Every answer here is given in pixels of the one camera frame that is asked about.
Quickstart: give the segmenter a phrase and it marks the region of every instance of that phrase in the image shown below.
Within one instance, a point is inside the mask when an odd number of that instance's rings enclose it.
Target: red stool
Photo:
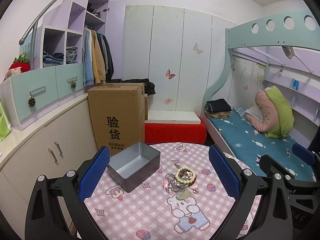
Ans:
[[[204,124],[145,123],[145,142],[157,144],[184,142],[203,144],[207,137]]]

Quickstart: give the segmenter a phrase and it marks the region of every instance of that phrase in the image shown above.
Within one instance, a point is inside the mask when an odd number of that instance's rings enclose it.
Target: metal bolt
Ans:
[[[44,180],[44,175],[40,175],[39,177],[38,177],[38,181],[43,181]]]
[[[281,179],[281,175],[280,175],[279,173],[276,173],[276,174],[275,174],[275,178],[276,178],[276,179]]]
[[[76,174],[76,172],[73,170],[67,172],[68,177],[73,177],[75,174]]]
[[[247,176],[251,176],[251,175],[252,175],[252,171],[249,170],[249,169],[245,169],[245,170],[243,171],[243,173],[244,173],[245,175],[247,175]]]

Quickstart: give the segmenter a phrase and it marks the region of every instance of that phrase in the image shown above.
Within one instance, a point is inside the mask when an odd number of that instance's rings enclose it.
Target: mint green drawer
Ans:
[[[58,96],[63,98],[70,95],[84,87],[83,76],[84,69],[83,63],[67,64],[61,66],[55,66]],[[76,83],[76,88],[71,88],[72,80]]]
[[[35,111],[58,100],[55,67],[28,71],[11,77],[13,100],[19,120],[23,120]],[[36,105],[29,107],[30,91]]]

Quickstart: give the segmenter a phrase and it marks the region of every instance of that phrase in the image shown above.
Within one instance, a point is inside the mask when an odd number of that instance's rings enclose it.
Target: pinecone ornament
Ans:
[[[28,100],[28,105],[30,107],[34,107],[36,105],[36,100],[30,96],[30,99]]]
[[[77,83],[73,81],[73,82],[71,83],[71,88],[72,88],[72,89],[75,89],[76,87],[77,87]]]

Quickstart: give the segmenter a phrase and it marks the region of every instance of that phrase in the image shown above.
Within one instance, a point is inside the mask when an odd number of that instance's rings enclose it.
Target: circular hole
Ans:
[[[316,22],[310,15],[304,17],[304,23],[309,30],[314,31],[316,29]]]
[[[266,27],[268,31],[273,32],[276,27],[275,22],[273,20],[268,20]]]
[[[294,28],[294,20],[290,16],[287,16],[286,18],[284,18],[284,26],[288,30],[292,30]]]
[[[252,31],[253,34],[257,34],[258,31],[259,31],[259,26],[256,23],[254,23],[252,25],[251,31]]]

